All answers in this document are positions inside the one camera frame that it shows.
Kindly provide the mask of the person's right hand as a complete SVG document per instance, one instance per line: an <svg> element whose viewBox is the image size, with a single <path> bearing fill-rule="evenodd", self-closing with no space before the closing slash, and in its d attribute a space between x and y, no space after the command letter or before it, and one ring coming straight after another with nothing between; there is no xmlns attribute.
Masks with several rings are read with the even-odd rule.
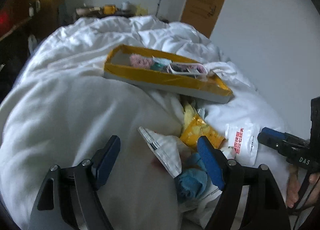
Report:
<svg viewBox="0 0 320 230"><path fill-rule="evenodd" d="M314 190L311 192L308 200L306 201L304 207L309 208L316 204L319 199L319 173L311 174L309 177L309 183L315 186ZM300 189L300 183L298 181L298 167L294 165L289 165L289 179L287 182L287 192L286 192L286 205L292 208L298 201L298 191Z"/></svg>

